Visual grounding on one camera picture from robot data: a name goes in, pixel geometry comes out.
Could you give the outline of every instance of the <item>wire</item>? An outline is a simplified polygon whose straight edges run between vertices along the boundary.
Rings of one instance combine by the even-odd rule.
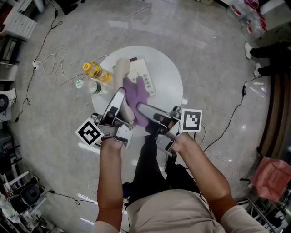
[[[48,32],[48,33],[46,34],[46,36],[45,36],[44,42],[42,43],[42,46],[41,46],[41,48],[40,48],[39,53],[37,54],[37,56],[36,56],[36,58],[35,58],[35,61],[36,61],[36,59],[38,58],[38,56],[40,55],[40,52],[41,52],[43,46],[45,45],[45,40],[46,40],[47,36],[49,35],[49,33],[51,32],[51,30],[53,30],[53,29],[56,28],[57,26],[60,26],[60,25],[63,24],[63,21],[60,21],[60,22],[58,22],[58,24],[57,24],[56,26],[53,26],[53,24],[54,24],[54,22],[55,22],[57,16],[58,16],[58,10],[55,8],[55,18],[54,18],[54,20],[52,21],[52,23],[51,23],[51,25],[50,25],[50,30],[49,30],[49,32]]]
[[[138,12],[140,12],[140,11],[142,11],[142,10],[144,10],[144,9],[146,9],[146,8],[148,8],[148,7],[150,7],[150,6],[151,6],[151,3],[150,3],[148,6],[146,6],[146,7],[142,8],[142,9],[136,11],[135,13],[133,13],[133,14],[127,16],[127,17],[123,20],[124,44],[123,44],[123,46],[122,46],[120,49],[122,49],[122,48],[125,47],[125,42],[126,42],[125,21],[126,21],[126,19],[128,19],[129,17],[135,15],[136,13],[138,13]],[[59,49],[65,49],[65,50],[66,50],[65,55],[64,55],[63,58],[61,58],[60,54],[58,53]],[[68,50],[67,50],[66,48],[61,47],[61,48],[58,48],[58,50],[56,51],[56,53],[48,55],[44,60],[42,60],[42,61],[35,61],[36,64],[41,64],[41,65],[42,65],[42,68],[43,68],[43,71],[44,71],[45,74],[50,75],[50,74],[53,72],[53,70],[54,70],[54,67],[55,67],[55,58],[56,58],[56,56],[58,55],[59,58],[60,58],[60,63],[59,63],[59,65],[58,65],[58,67],[57,67],[57,69],[56,69],[56,71],[55,71],[55,75],[56,75],[56,73],[57,73],[59,67],[61,66],[63,77],[66,79],[66,81],[63,82],[63,83],[60,84],[60,85],[63,85],[63,84],[65,84],[65,83],[68,82],[68,81],[71,82],[71,83],[75,83],[75,82],[77,82],[78,80],[81,80],[81,79],[83,79],[83,78],[85,77],[85,75],[84,75],[83,73],[82,73],[82,74],[78,74],[78,75],[76,75],[76,76],[74,76],[74,77],[72,77],[72,78],[67,78],[67,77],[64,75],[63,60],[65,59],[65,56],[67,55],[67,52],[68,52]],[[103,55],[103,56],[100,56],[100,57],[94,59],[93,61],[96,61],[96,60],[98,60],[98,59],[100,59],[100,58],[102,58],[102,57],[109,56],[110,54],[111,54],[111,53],[106,54],[106,55]],[[55,57],[54,57],[54,65],[53,65],[53,68],[52,68],[51,72],[47,73],[47,72],[45,71],[45,68],[44,68],[43,62],[44,62],[47,58],[49,58],[50,56],[55,56]],[[75,77],[80,76],[80,75],[83,75],[80,79],[78,79],[78,80],[76,80],[76,81],[71,81],[71,79],[74,79]]]
[[[51,4],[48,0],[46,0],[46,1],[47,1],[49,4]],[[52,5],[52,4],[51,4],[51,5]],[[56,7],[55,7],[54,5],[52,5],[52,6],[53,6],[53,8],[55,8],[55,10],[57,10]]]
[[[64,49],[64,50],[65,50],[65,55],[64,55],[63,58],[62,58],[62,57],[60,56],[60,54],[58,53],[60,49]],[[63,77],[64,77],[67,81],[69,81],[69,82],[71,82],[71,83],[75,83],[75,82],[77,82],[78,80],[83,79],[86,75],[84,75],[84,74],[82,73],[82,74],[75,75],[74,77],[69,78],[69,79],[64,75],[63,61],[64,61],[64,59],[65,59],[65,56],[67,55],[67,52],[68,52],[68,50],[67,50],[66,48],[64,48],[64,47],[58,48],[57,51],[56,51],[55,53],[53,53],[53,54],[49,54],[49,55],[48,55],[44,60],[42,60],[42,61],[36,61],[35,64],[36,64],[36,65],[41,64],[44,73],[47,74],[47,75],[50,75],[50,74],[54,71],[54,68],[55,68],[55,59],[56,59],[56,56],[58,55],[59,58],[60,58],[60,63],[59,63],[59,65],[58,65],[58,67],[57,67],[57,69],[56,69],[56,71],[55,71],[55,80],[58,81],[57,78],[56,78],[56,73],[57,73],[59,67],[61,67]],[[53,68],[51,69],[51,72],[46,72],[46,71],[45,71],[45,67],[44,67],[44,65],[43,65],[43,62],[44,62],[46,59],[48,59],[50,56],[55,56],[55,57],[54,57],[54,64],[53,64]],[[71,79],[76,78],[77,76],[80,76],[80,75],[82,75],[83,77],[81,77],[80,79],[78,79],[78,80],[76,80],[76,81],[71,81]]]
[[[262,78],[262,77],[257,77],[257,78],[253,78],[252,80],[245,81],[244,85],[245,85],[247,82],[251,82],[251,81],[253,81],[253,80],[255,80],[255,79],[258,79],[258,78]]]
[[[128,233],[128,231],[125,231],[125,230],[124,230],[124,229],[122,229],[121,227],[120,227],[120,229],[121,229],[121,230],[123,230],[124,232]]]
[[[201,144],[204,142],[204,139],[205,139],[205,136],[206,136],[206,128],[202,123],[201,123],[201,125],[203,126],[205,133],[204,133],[204,137],[202,139],[202,142],[199,144],[199,146],[201,146]]]
[[[89,182],[88,182],[88,189],[91,191],[91,193],[93,193],[95,196],[97,196],[97,194],[94,193],[94,192],[92,191],[92,189],[90,189],[90,181],[91,181],[91,180],[98,180],[98,181],[99,181],[99,179],[97,179],[97,178],[91,178],[91,179],[89,180]]]
[[[60,196],[66,197],[66,198],[70,198],[70,199],[74,200],[74,202],[75,202],[76,205],[78,205],[78,206],[80,205],[80,202],[97,203],[97,202],[90,202],[90,201],[81,200],[81,199],[75,199],[75,198],[72,198],[72,197],[67,196],[67,195],[64,195],[64,194],[56,193],[56,192],[53,191],[53,190],[50,190],[49,192],[50,192],[51,194],[56,194],[56,195],[60,195]]]
[[[55,22],[57,16],[58,16],[58,11],[57,11],[57,9],[55,8],[55,18],[54,18],[54,20],[52,21],[52,23],[51,23],[51,25],[50,25],[50,30],[49,30],[49,32],[48,32],[48,33],[46,34],[46,36],[45,36],[45,39],[44,39],[44,41],[43,41],[43,43],[42,43],[42,46],[41,46],[41,48],[40,48],[39,53],[37,54],[37,56],[36,56],[36,58],[35,58],[35,61],[36,61],[36,59],[38,58],[38,56],[40,55],[40,52],[42,51],[42,48],[43,48],[43,46],[44,46],[44,44],[45,44],[45,40],[46,40],[47,36],[49,35],[49,33],[51,32],[51,30],[53,30],[53,29],[56,28],[57,26],[60,26],[60,25],[63,24],[63,22],[60,21],[60,22],[58,22],[57,25],[53,26],[53,24],[54,24],[54,22]],[[31,81],[32,81],[33,75],[34,75],[34,73],[35,73],[35,70],[36,70],[36,68],[34,67],[33,70],[32,70],[32,75],[31,75],[30,81],[29,81],[28,86],[27,86],[27,89],[26,89],[26,98],[25,98],[25,99],[23,100],[23,102],[22,102],[22,110],[21,110],[21,112],[18,114],[18,116],[17,116],[17,118],[15,119],[14,122],[9,122],[9,121],[7,121],[7,122],[10,123],[10,124],[14,124],[14,123],[17,123],[17,122],[18,122],[18,120],[19,120],[19,116],[20,116],[20,115],[23,113],[23,111],[24,111],[24,103],[25,103],[25,101],[27,101],[27,104],[28,104],[28,105],[31,104],[30,100],[28,99],[28,90],[29,90],[30,83],[31,83]]]
[[[144,9],[146,9],[146,8],[148,8],[148,7],[150,7],[150,6],[151,6],[151,2],[150,2],[150,4],[149,4],[148,6],[146,6],[145,8],[142,8],[141,10],[136,11],[135,13],[133,13],[133,14],[127,16],[127,17],[123,20],[124,44],[123,44],[123,46],[122,46],[120,49],[122,49],[122,48],[125,47],[125,41],[126,41],[125,21],[126,21],[129,17],[135,15],[136,13],[138,13],[138,12],[140,12],[140,11],[142,11],[142,10],[144,10]],[[109,56],[110,54],[107,54],[107,55],[103,55],[103,56],[101,56],[101,57],[98,57],[98,58],[94,59],[93,61],[96,61],[96,60],[98,60],[98,59],[100,59],[100,58],[102,58],[102,57],[105,57],[105,56]]]
[[[44,195],[40,196],[40,198],[41,198],[41,197],[44,197],[48,192],[50,192],[50,191],[46,191],[46,192],[44,193]]]
[[[235,114],[237,108],[242,104],[243,99],[244,99],[244,96],[241,98],[241,103],[240,103],[238,106],[236,106],[235,110],[233,111],[233,113],[232,113],[232,115],[231,115],[231,118],[230,118],[230,120],[229,120],[229,122],[228,122],[228,125],[227,125],[226,129],[223,131],[223,133],[220,135],[220,137],[217,138],[213,143],[211,143],[210,145],[208,145],[208,146],[206,147],[206,149],[205,149],[203,152],[205,152],[205,151],[206,151],[206,150],[207,150],[211,145],[213,145],[215,142],[217,142],[219,139],[222,138],[222,136],[224,135],[224,133],[227,131],[229,125],[231,124],[232,117],[233,117],[233,115]]]
[[[220,159],[220,160],[222,160],[222,161],[228,163],[228,165],[229,165],[229,167],[230,167],[230,169],[231,169],[231,171],[232,171],[232,178],[231,178],[231,180],[232,180],[233,182],[235,182],[235,181],[234,181],[235,172],[234,172],[233,169],[231,168],[231,163],[230,163],[229,161],[227,161],[227,160],[224,160],[224,159],[218,157],[218,156],[210,157],[209,160],[211,160],[212,158],[218,158],[218,159]]]

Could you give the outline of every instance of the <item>person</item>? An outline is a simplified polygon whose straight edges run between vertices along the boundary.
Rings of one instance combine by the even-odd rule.
[[[101,144],[97,190],[99,213],[91,231],[93,233],[118,233],[121,230],[121,147],[122,143],[114,138]],[[187,133],[176,137],[172,149],[180,154],[195,180],[182,165],[169,161],[166,170],[170,166],[170,171],[166,171],[168,176],[165,180],[156,161],[156,139],[147,137],[126,208],[130,233],[267,232],[236,204],[226,178]]]
[[[277,42],[273,45],[254,49],[249,43],[245,43],[246,57],[271,58],[271,65],[261,67],[256,63],[254,75],[256,78],[262,76],[274,76],[282,72],[290,71],[291,67],[291,42]]]
[[[75,10],[78,6],[76,3],[78,0],[55,0],[55,2],[61,7],[64,12],[64,15],[69,14]]]

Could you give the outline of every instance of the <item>plastic bottle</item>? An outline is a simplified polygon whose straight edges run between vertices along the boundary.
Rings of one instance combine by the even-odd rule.
[[[266,25],[263,20],[252,20],[248,25],[242,27],[241,32],[247,42],[252,42],[264,35]]]
[[[109,82],[112,78],[112,74],[109,71],[103,69],[94,61],[85,63],[83,65],[83,70],[89,78],[98,79],[101,82]]]
[[[103,85],[99,81],[92,79],[78,80],[76,87],[88,94],[101,95],[103,92]]]
[[[227,15],[233,20],[240,20],[259,7],[258,0],[235,0],[227,8]]]

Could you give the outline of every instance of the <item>sleeve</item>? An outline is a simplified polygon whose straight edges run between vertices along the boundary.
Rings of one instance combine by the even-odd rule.
[[[253,219],[241,206],[230,208],[221,218],[226,233],[267,233],[268,231]]]
[[[91,233],[119,233],[119,231],[108,223],[97,221],[94,223]]]

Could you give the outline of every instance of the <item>black cable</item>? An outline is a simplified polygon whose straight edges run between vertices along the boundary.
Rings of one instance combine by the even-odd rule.
[[[48,0],[46,0],[46,1],[47,1],[49,4],[51,4]],[[51,4],[51,5],[52,5],[52,4]],[[55,10],[57,10],[56,7],[55,7],[54,5],[52,5],[52,6],[53,6],[53,8],[55,8]]]
[[[48,191],[48,192],[50,192],[50,193],[52,193],[52,194],[60,195],[60,196],[66,197],[66,198],[70,198],[70,199],[74,200],[74,202],[75,202],[76,205],[78,205],[78,206],[80,205],[80,202],[96,203],[96,202],[90,202],[90,201],[86,201],[86,200],[75,199],[75,198],[72,198],[72,197],[67,196],[67,195],[64,195],[64,194],[56,193],[54,190],[50,190],[50,191]]]
[[[54,24],[54,22],[55,22],[57,16],[58,16],[58,11],[57,11],[57,9],[55,8],[55,18],[54,18],[54,20],[52,21],[52,23],[51,23],[51,25],[50,25],[50,30],[49,30],[49,32],[48,32],[48,33],[46,34],[46,36],[45,36],[45,39],[44,39],[44,42],[42,43],[42,46],[41,46],[41,48],[40,48],[40,51],[39,51],[39,53],[37,54],[37,56],[36,56],[36,58],[35,58],[35,62],[36,62],[36,59],[38,58],[38,56],[40,55],[40,52],[41,52],[43,46],[45,45],[45,40],[46,40],[47,36],[49,35],[49,33],[51,32],[51,30],[53,30],[53,29],[56,28],[57,26],[60,26],[60,25],[63,24],[63,21],[60,21],[60,22],[58,22],[57,25],[53,26],[53,24]]]
[[[125,231],[125,230],[124,230],[124,229],[122,229],[121,227],[120,227],[120,229],[121,229],[121,230],[123,230],[124,232],[128,233],[128,231]]]
[[[224,133],[227,131],[229,125],[231,124],[232,117],[233,117],[233,115],[235,114],[237,108],[242,104],[242,101],[244,100],[244,97],[245,97],[245,95],[246,95],[246,86],[245,86],[246,83],[247,83],[247,82],[251,82],[251,81],[253,81],[253,80],[255,80],[255,79],[258,79],[258,78],[261,78],[261,77],[257,77],[257,78],[253,78],[253,79],[251,79],[251,80],[245,81],[244,86],[242,87],[242,98],[241,98],[241,103],[240,103],[238,106],[236,106],[236,108],[234,109],[234,111],[233,111],[233,113],[232,113],[232,115],[231,115],[231,118],[230,118],[230,120],[229,120],[229,122],[228,122],[228,125],[227,125],[226,129],[223,131],[223,133],[220,135],[220,137],[217,138],[213,143],[211,143],[210,145],[208,145],[208,146],[206,147],[206,149],[205,149],[203,152],[205,152],[205,151],[206,151],[206,150],[207,150],[211,145],[213,145],[215,142],[217,142],[219,139],[222,138],[222,136],[224,135]]]
[[[51,25],[50,25],[50,30],[49,30],[49,32],[46,34],[45,39],[44,39],[44,41],[43,41],[43,43],[42,43],[42,46],[41,46],[41,48],[40,48],[40,51],[39,51],[39,53],[37,54],[37,56],[36,56],[34,62],[36,62],[36,59],[37,59],[38,56],[40,55],[40,52],[42,51],[42,48],[43,48],[43,46],[45,45],[45,40],[46,40],[47,36],[49,35],[49,33],[51,32],[51,30],[53,30],[53,29],[56,28],[57,26],[60,26],[60,25],[63,24],[63,21],[60,21],[60,22],[58,22],[57,25],[53,26],[53,24],[54,24],[54,22],[55,22],[57,16],[58,16],[58,10],[55,8],[55,18],[54,18],[54,20],[52,21],[52,23],[51,23]],[[17,122],[18,122],[18,120],[19,120],[19,116],[20,116],[20,115],[23,113],[23,111],[24,111],[24,103],[25,103],[25,101],[27,101],[27,104],[28,104],[28,105],[31,104],[30,100],[28,99],[28,90],[29,90],[29,86],[30,86],[30,83],[31,83],[31,81],[32,81],[32,78],[33,78],[33,75],[34,75],[35,70],[36,70],[36,67],[34,67],[33,70],[32,70],[32,75],[31,75],[30,81],[29,81],[28,86],[27,86],[27,89],[26,89],[26,98],[23,100],[23,103],[22,103],[22,110],[21,110],[21,112],[18,114],[18,116],[17,116],[17,118],[15,119],[14,122],[7,121],[7,122],[10,123],[10,124],[14,124],[14,123],[17,123]]]
[[[46,191],[46,192],[44,193],[44,195],[40,196],[40,198],[41,198],[41,197],[44,197],[48,192],[50,192],[50,191]]]
[[[215,142],[217,142],[219,139],[222,138],[222,136],[224,135],[224,133],[227,131],[229,125],[231,124],[232,117],[233,117],[233,115],[235,114],[237,108],[242,104],[243,99],[244,99],[244,97],[241,98],[241,103],[240,103],[238,106],[236,106],[235,110],[233,111],[233,113],[232,113],[232,115],[231,115],[231,118],[230,118],[230,120],[229,120],[229,122],[228,122],[228,125],[227,125],[226,129],[223,131],[223,133],[220,135],[220,137],[217,138],[213,143],[209,144],[203,152],[205,152],[205,151],[208,149],[208,147],[210,147],[211,145],[213,145]]]
[[[262,78],[262,77],[257,77],[257,78],[253,78],[252,80],[245,81],[244,86],[246,85],[247,82],[251,82],[251,81],[258,79],[258,78]]]

